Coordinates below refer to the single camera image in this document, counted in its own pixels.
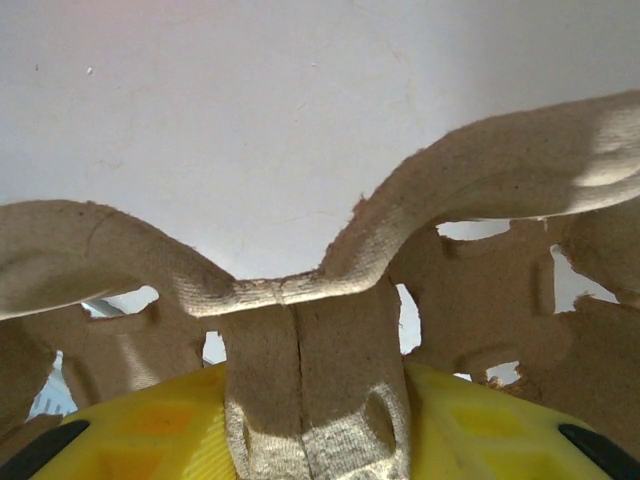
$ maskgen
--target brown cardboard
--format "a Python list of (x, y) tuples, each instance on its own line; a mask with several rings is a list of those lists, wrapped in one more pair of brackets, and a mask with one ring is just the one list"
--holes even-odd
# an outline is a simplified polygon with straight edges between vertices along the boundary
[(64, 353), (62, 373), (78, 408), (203, 367), (206, 322), (162, 300), (134, 315), (92, 319), (79, 305), (18, 322), (26, 336)]
[(568, 354), (551, 368), (523, 361), (506, 391), (574, 415), (640, 458), (640, 312), (582, 297), (557, 320), (573, 333)]
[[(0, 319), (10, 319), (0, 338), (11, 347), (0, 350), (0, 387), (21, 392), (3, 394), (3, 428), (24, 420), (55, 350), (74, 398), (89, 405), (201, 368), (205, 332), (217, 328), (241, 478), (406, 478), (394, 289), (403, 283), (422, 321), (413, 360), (480, 382), (488, 367), (518, 360), (523, 378), (510, 392), (582, 417), (637, 453), (639, 194), (633, 91), (451, 132), (356, 206), (318, 269), (287, 278), (236, 280), (106, 206), (0, 207)], [(539, 217), (550, 218), (514, 221), (477, 242), (434, 228)], [(554, 244), (626, 306), (581, 300), (577, 312), (555, 315)], [(140, 285), (160, 299), (138, 315), (56, 310)], [(607, 401), (591, 406), (588, 395)]]

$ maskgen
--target yellow plastic object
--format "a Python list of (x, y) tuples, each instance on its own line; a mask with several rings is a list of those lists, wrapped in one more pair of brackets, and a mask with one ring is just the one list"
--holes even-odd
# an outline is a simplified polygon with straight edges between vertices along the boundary
[(407, 364), (416, 480), (611, 480), (558, 425), (583, 422)]
[(231, 480), (224, 365), (69, 415), (90, 426), (34, 480)]
[[(558, 431), (584, 423), (421, 365), (405, 369), (412, 479), (610, 480)], [(32, 478), (235, 479), (224, 374), (216, 365), (66, 417), (90, 425)]]

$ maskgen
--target yellow surface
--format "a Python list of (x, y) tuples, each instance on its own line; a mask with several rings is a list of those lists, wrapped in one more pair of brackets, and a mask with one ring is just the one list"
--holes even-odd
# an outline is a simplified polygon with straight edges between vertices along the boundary
[(558, 425), (588, 425), (466, 380), (407, 364), (415, 480), (610, 480)]
[[(34, 480), (235, 479), (224, 365), (77, 412), (91, 425)], [(557, 426), (561, 413), (407, 364), (415, 480), (609, 480)]]
[(87, 408), (91, 425), (34, 480), (227, 480), (224, 365)]

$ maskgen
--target cardboard cutout hole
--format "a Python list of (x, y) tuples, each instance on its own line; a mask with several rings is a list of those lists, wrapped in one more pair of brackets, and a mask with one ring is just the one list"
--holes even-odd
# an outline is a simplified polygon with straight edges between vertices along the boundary
[(398, 335), (400, 337), (400, 352), (403, 355), (420, 346), (421, 328), (418, 307), (404, 285), (396, 285), (400, 295), (400, 321)]
[(509, 231), (510, 220), (483, 220), (481, 222), (449, 222), (438, 225), (441, 236), (453, 240), (480, 240)]
[(567, 257), (562, 254), (559, 245), (551, 247), (551, 256), (554, 261), (554, 284), (556, 309), (555, 313), (573, 312), (573, 303), (578, 297), (591, 295), (599, 300), (610, 303), (618, 303), (615, 295), (593, 280), (576, 273)]
[(121, 310), (126, 314), (139, 313), (151, 302), (158, 299), (158, 291), (155, 288), (144, 286), (134, 292), (107, 297), (103, 300), (109, 305)]
[(58, 350), (56, 359), (53, 362), (53, 370), (49, 374), (49, 378), (42, 390), (33, 399), (27, 420), (42, 413), (66, 416), (78, 409), (62, 377), (63, 361), (64, 355)]
[(202, 350), (202, 359), (210, 365), (222, 363), (227, 359), (227, 351), (218, 332), (207, 332), (207, 339)]
[(468, 373), (454, 373), (453, 376), (466, 380), (467, 382), (473, 381), (471, 380), (471, 375), (469, 375)]
[(511, 385), (520, 378), (520, 374), (516, 371), (518, 365), (520, 362), (509, 362), (491, 367), (487, 370), (487, 379), (490, 382), (497, 380), (500, 385)]

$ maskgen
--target black rubber strip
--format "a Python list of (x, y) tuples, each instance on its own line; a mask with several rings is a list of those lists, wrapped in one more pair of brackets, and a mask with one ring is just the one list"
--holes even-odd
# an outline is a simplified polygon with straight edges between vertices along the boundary
[(569, 423), (558, 430), (613, 480), (640, 480), (640, 462), (604, 435)]
[(0, 480), (29, 480), (88, 426), (76, 420), (44, 432), (0, 467)]

